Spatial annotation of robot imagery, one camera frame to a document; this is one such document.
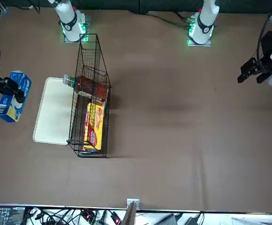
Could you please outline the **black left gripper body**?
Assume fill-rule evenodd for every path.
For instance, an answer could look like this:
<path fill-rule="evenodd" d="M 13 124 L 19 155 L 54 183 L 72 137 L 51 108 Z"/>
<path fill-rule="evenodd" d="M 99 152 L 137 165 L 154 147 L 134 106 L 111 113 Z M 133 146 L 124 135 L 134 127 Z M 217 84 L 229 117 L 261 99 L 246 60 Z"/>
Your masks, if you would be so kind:
<path fill-rule="evenodd" d="M 265 33 L 260 40 L 257 52 L 256 73 L 272 73 L 272 30 Z"/>

